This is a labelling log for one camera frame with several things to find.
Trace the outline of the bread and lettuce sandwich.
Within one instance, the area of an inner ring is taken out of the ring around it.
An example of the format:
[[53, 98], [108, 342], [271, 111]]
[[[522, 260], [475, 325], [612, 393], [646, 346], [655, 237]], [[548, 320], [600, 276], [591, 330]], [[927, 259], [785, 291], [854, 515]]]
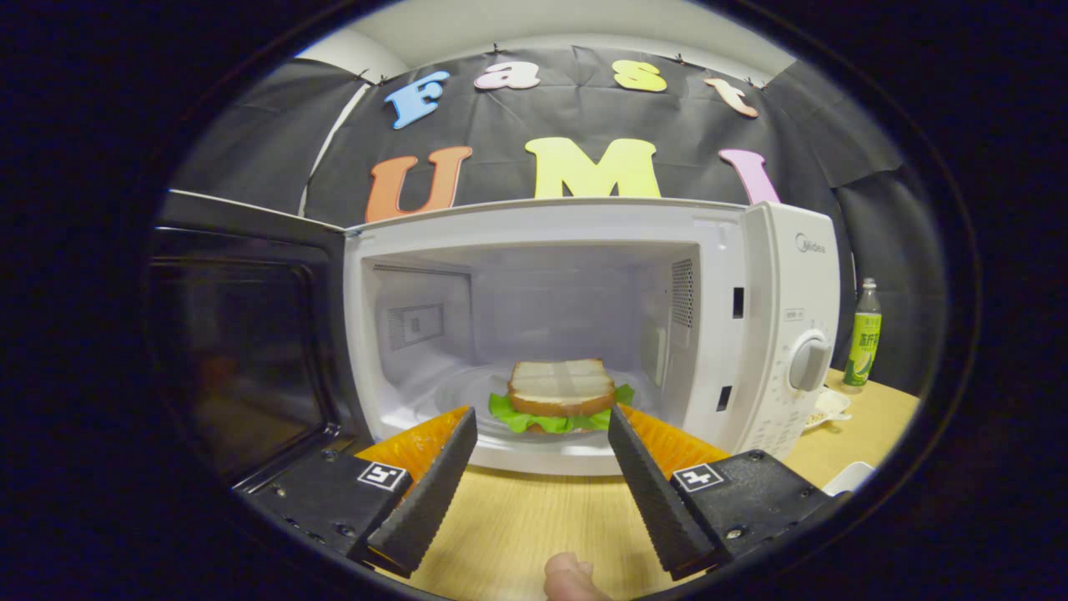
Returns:
[[609, 429], [614, 406], [631, 406], [637, 391], [617, 384], [602, 359], [519, 361], [504, 393], [489, 396], [488, 410], [511, 432], [574, 434]]

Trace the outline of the green label drink bottle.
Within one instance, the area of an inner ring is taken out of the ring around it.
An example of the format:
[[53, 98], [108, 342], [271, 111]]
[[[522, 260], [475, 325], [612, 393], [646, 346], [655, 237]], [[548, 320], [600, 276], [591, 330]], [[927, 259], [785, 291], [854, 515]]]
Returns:
[[843, 388], [847, 393], [859, 393], [869, 381], [879, 346], [882, 319], [884, 316], [879, 303], [876, 280], [866, 276], [859, 294], [849, 355], [843, 376]]

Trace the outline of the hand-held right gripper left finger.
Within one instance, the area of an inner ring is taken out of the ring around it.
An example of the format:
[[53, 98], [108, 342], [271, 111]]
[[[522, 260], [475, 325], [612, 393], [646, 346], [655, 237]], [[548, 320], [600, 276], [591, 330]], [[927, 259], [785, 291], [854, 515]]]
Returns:
[[409, 578], [446, 517], [478, 438], [458, 407], [363, 450], [325, 449], [250, 494], [310, 543]]

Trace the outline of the white microwave oven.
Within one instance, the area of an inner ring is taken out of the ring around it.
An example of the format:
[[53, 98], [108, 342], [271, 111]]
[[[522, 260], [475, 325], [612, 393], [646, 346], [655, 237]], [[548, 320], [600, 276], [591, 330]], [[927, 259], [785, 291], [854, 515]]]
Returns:
[[[441, 415], [477, 366], [599, 358], [668, 425], [785, 460], [824, 383], [842, 271], [828, 216], [654, 197], [511, 200], [336, 227], [172, 191], [146, 326], [192, 449], [257, 488]], [[607, 434], [477, 438], [472, 466], [616, 476]]]

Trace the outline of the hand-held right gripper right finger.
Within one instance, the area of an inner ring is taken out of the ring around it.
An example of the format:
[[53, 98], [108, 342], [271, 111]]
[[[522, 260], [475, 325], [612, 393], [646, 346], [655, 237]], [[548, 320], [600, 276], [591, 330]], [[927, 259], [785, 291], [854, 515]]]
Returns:
[[761, 553], [838, 508], [769, 452], [728, 454], [637, 408], [612, 408], [607, 438], [672, 579]]

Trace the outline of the white divided grain dish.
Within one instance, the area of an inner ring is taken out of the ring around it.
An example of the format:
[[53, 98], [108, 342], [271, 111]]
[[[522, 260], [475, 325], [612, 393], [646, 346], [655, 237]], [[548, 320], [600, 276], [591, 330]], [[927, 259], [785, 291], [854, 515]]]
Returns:
[[808, 431], [814, 427], [822, 426], [827, 422], [841, 422], [851, 420], [852, 415], [847, 413], [851, 406], [849, 396], [839, 391], [832, 391], [831, 388], [823, 388], [817, 396], [814, 409], [808, 415], [804, 425], [804, 430]]

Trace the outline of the white rectangular tray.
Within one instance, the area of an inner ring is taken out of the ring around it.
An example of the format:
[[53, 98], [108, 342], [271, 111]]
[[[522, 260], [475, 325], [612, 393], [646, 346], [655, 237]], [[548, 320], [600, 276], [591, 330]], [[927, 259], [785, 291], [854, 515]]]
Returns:
[[857, 461], [843, 469], [839, 475], [833, 477], [830, 483], [824, 484], [823, 492], [828, 496], [838, 496], [842, 493], [855, 492], [863, 483], [874, 474], [876, 468], [870, 464]]

